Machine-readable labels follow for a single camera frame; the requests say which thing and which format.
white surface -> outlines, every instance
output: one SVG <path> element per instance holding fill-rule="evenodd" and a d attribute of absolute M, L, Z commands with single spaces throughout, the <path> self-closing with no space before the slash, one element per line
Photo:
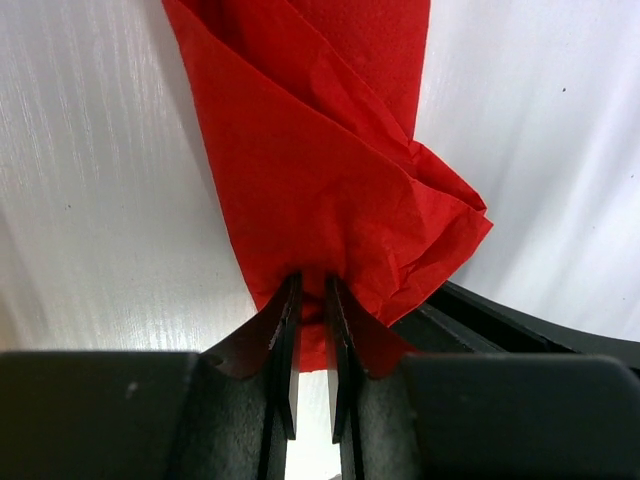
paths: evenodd
<path fill-rule="evenodd" d="M 434 0 L 417 127 L 496 224 L 457 281 L 634 340 L 637 25 L 635 0 Z M 0 0 L 0 348 L 201 349 L 252 312 L 159 1 Z M 338 472 L 324 382 L 288 478 Z"/>
<path fill-rule="evenodd" d="M 639 25 L 635 0 L 434 1 L 416 134 L 495 223 L 455 281 L 636 341 Z"/>

white backdrop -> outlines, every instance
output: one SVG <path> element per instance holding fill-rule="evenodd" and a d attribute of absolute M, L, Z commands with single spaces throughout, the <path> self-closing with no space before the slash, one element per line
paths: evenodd
<path fill-rule="evenodd" d="M 640 3 L 434 0 L 417 137 L 496 226 L 454 277 L 640 341 Z M 0 348 L 202 349 L 254 311 L 159 0 L 0 0 Z M 322 373 L 289 478 L 339 470 Z"/>

crumpled paper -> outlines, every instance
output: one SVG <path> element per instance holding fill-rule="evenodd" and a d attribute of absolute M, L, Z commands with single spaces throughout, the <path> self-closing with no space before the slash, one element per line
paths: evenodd
<path fill-rule="evenodd" d="M 302 371 L 326 363 L 328 274 L 390 325 L 471 256 L 484 203 L 412 139 L 428 1 L 164 6 L 256 306 L 303 273 Z"/>

red napkin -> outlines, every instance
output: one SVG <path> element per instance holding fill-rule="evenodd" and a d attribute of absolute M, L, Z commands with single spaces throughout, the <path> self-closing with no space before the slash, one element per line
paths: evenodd
<path fill-rule="evenodd" d="M 484 203 L 411 138 L 427 0 L 164 5 L 257 307 L 303 273 L 303 371 L 325 366 L 327 274 L 390 325 L 471 256 Z"/>

black plastic part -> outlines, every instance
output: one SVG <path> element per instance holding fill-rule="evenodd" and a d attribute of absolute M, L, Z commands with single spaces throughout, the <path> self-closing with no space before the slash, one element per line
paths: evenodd
<path fill-rule="evenodd" d="M 0 479 L 284 478 L 300 296 L 290 277 L 201 355 L 0 355 Z"/>
<path fill-rule="evenodd" d="M 164 478 L 197 360 L 189 353 L 3 354 L 0 478 Z"/>
<path fill-rule="evenodd" d="M 353 301 L 327 289 L 327 310 L 341 315 L 326 322 L 348 334 L 328 343 L 349 352 L 337 370 L 351 390 L 337 407 L 349 418 L 343 480 L 639 478 L 640 382 L 624 363 L 638 344 L 548 328 L 447 284 L 392 327 L 425 353 L 372 375 L 379 324 Z M 397 350 L 383 340 L 385 355 Z M 624 362 L 575 354 L 618 352 Z"/>
<path fill-rule="evenodd" d="M 425 477 L 638 478 L 640 382 L 616 360 L 408 356 L 402 373 Z"/>

